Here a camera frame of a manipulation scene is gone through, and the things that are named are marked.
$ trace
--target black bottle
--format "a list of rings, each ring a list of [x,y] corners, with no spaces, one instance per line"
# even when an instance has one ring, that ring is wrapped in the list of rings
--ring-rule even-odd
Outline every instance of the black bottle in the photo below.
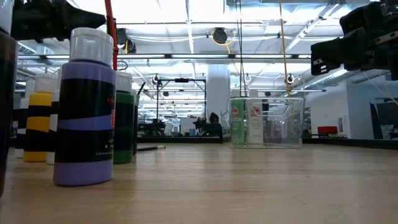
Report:
[[[18,42],[0,28],[0,197],[6,178],[17,57]]]

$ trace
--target ceiling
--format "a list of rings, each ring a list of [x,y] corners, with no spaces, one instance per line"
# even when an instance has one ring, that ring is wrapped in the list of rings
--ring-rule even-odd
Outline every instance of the ceiling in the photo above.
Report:
[[[105,14],[103,0],[68,0],[70,4],[80,9]],[[236,10],[233,0],[118,0],[112,1],[113,14],[118,28],[126,28],[127,34],[137,47],[137,54],[228,54],[223,45],[216,45],[207,34],[215,27],[224,27],[229,36],[230,52],[239,54],[239,43],[234,38],[237,31],[237,18],[242,19],[242,53],[243,54],[281,54],[282,38],[278,38],[280,29],[280,14],[278,1],[270,4],[260,0],[242,0],[241,11]],[[339,18],[356,7],[366,4],[364,0],[347,0],[355,4],[330,5],[328,0],[293,1],[285,0],[282,15],[285,21],[284,34],[287,54],[310,54],[310,46],[314,43],[334,39],[343,35]],[[45,39],[43,44],[33,40],[21,41],[26,47],[26,54],[69,54],[69,42],[59,42],[55,39]],[[207,74],[206,60],[173,61],[169,59],[151,60],[148,67],[145,61],[142,65],[130,66],[126,72],[134,75],[133,88],[139,88],[144,81],[148,83],[156,74],[161,78],[205,78]],[[227,63],[232,76],[239,72],[231,61]],[[19,68],[25,72],[40,73],[56,72],[59,67],[47,66],[42,62],[20,60]],[[284,64],[281,61],[261,63],[258,60],[244,61],[245,73],[251,76],[249,88],[282,88],[284,86]],[[311,79],[310,64],[288,63],[287,72],[296,77],[295,85]],[[32,78],[20,75],[19,80]],[[194,83],[174,83],[170,88],[195,88]],[[203,92],[171,93],[169,98],[203,98]]]

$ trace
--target red stick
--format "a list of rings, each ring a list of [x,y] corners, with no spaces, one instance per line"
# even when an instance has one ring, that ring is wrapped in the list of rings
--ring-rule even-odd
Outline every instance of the red stick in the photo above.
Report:
[[[111,25],[111,36],[113,38],[113,70],[118,69],[118,39],[116,38],[116,30],[114,27],[114,21],[113,21],[113,13],[112,13],[112,4],[111,0],[105,0],[105,8],[106,8],[106,15],[107,18],[110,20],[110,25]]]

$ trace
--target green bottle in container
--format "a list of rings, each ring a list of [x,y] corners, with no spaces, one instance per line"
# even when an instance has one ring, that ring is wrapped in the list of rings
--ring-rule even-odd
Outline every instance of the green bottle in container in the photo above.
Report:
[[[244,98],[240,90],[232,90],[231,100],[231,142],[233,147],[244,147]]]
[[[134,97],[131,86],[132,76],[117,72],[113,164],[125,164],[132,160]]]

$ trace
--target white column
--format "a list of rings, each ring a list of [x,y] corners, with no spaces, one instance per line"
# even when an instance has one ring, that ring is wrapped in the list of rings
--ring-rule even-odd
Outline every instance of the white column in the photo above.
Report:
[[[228,65],[208,65],[207,72],[207,118],[211,113],[218,115],[227,110],[230,93]]]

